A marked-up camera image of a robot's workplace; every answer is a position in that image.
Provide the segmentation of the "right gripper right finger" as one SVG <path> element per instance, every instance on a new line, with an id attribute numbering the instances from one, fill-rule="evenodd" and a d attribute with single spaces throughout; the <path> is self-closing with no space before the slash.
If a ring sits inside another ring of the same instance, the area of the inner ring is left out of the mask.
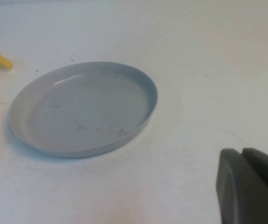
<path id="1" fill-rule="evenodd" d="M 255 148 L 244 148 L 242 155 L 258 176 L 268 185 L 268 154 Z"/>

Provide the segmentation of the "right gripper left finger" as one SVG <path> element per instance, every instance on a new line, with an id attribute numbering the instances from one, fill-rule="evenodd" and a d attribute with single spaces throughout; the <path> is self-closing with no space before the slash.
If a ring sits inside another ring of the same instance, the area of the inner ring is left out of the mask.
<path id="1" fill-rule="evenodd" d="M 242 152 L 221 150 L 216 192 L 222 223 L 268 224 L 268 185 Z"/>

